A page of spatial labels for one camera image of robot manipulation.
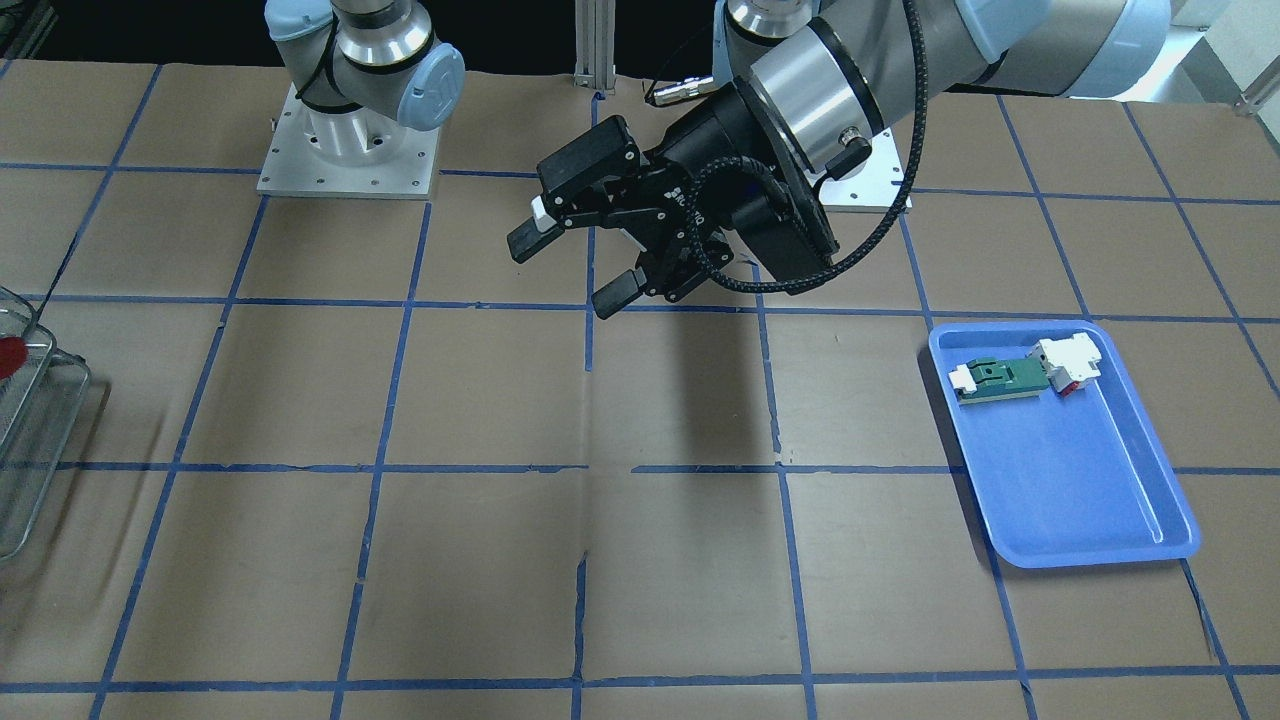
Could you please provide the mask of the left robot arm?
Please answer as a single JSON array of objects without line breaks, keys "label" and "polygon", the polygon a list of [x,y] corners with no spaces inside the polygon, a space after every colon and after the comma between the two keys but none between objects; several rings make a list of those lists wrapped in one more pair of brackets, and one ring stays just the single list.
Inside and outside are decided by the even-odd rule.
[{"label": "left robot arm", "polygon": [[[726,1],[716,36],[730,78],[649,150],[607,117],[538,164],[541,192],[507,238],[525,263],[568,231],[622,231],[634,266],[596,290],[607,319],[643,296],[677,302],[712,281],[797,295],[863,260],[904,213],[928,104],[956,85],[1111,97],[1155,64],[1169,1]],[[905,117],[902,181],[841,254],[824,183],[860,170]]]}]

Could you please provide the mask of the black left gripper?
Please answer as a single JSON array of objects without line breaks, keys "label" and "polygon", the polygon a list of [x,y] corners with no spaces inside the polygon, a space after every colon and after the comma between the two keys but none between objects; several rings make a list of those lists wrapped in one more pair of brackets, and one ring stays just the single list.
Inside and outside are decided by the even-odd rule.
[{"label": "black left gripper", "polygon": [[507,236],[526,263],[566,231],[600,225],[635,259],[591,292],[600,320],[640,299],[678,302],[707,282],[803,293],[837,274],[815,191],[782,147],[759,94],[735,81],[677,119],[653,149],[607,117],[536,165],[541,192]]}]

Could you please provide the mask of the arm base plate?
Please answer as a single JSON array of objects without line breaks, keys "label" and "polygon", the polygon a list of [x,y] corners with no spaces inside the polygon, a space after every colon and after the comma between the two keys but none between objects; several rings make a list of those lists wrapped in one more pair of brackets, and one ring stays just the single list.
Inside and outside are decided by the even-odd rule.
[{"label": "arm base plate", "polygon": [[439,138],[439,129],[408,129],[366,108],[316,111],[289,87],[256,190],[270,197],[426,200]]},{"label": "arm base plate", "polygon": [[870,138],[872,155],[842,179],[827,181],[819,192],[827,211],[884,213],[897,197],[905,161],[891,127]]}]

